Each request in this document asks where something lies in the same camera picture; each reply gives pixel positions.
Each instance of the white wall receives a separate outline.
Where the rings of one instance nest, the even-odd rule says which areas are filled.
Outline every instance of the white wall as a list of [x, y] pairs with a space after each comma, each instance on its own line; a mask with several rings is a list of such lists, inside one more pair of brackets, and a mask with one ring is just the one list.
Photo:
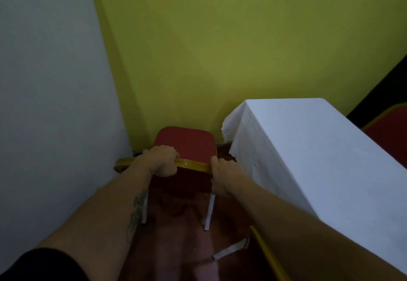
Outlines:
[[130, 154], [93, 0], [0, 0], [0, 273]]

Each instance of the floor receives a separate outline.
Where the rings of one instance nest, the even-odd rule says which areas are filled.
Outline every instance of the floor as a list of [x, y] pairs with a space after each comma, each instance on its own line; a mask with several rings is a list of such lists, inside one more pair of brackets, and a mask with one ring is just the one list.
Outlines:
[[[231, 159], [227, 151], [218, 149], [218, 156]], [[247, 249], [213, 260], [214, 253], [248, 236], [252, 220], [235, 199], [216, 197], [205, 231], [200, 220], [208, 202], [208, 194], [185, 199], [150, 189], [147, 223], [137, 228], [119, 281], [275, 279], [254, 240]]]

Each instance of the hand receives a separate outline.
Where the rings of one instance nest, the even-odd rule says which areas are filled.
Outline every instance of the hand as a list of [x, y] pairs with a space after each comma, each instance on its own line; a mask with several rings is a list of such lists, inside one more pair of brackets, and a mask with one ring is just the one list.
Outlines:
[[228, 196], [232, 193], [233, 184], [242, 178], [247, 178], [242, 166], [236, 161], [226, 161], [213, 156], [210, 159], [212, 165], [212, 192], [220, 196]]
[[146, 163], [151, 173], [160, 177], [173, 176], [177, 172], [176, 158], [180, 154], [170, 146], [154, 146], [150, 150], [143, 150], [143, 154], [137, 157]]

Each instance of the forearm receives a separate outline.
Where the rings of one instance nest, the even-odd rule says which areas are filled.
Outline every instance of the forearm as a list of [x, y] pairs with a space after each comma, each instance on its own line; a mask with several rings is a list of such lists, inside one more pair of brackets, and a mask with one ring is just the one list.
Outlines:
[[405, 275], [249, 177], [228, 187], [293, 280], [404, 280]]
[[91, 281], [116, 281], [130, 247], [154, 164], [140, 156], [37, 247], [62, 250]]

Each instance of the chair leg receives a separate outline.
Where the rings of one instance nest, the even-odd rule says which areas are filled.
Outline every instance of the chair leg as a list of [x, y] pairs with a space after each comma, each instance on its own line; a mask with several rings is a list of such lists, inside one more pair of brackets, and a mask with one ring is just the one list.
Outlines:
[[147, 204], [149, 201], [149, 191], [147, 190], [146, 197], [144, 198], [143, 207], [141, 208], [141, 224], [147, 222]]
[[212, 216], [214, 202], [215, 202], [215, 195], [213, 193], [211, 193], [210, 200], [209, 200], [208, 214], [206, 215], [205, 224], [204, 224], [206, 231], [209, 230], [210, 218]]

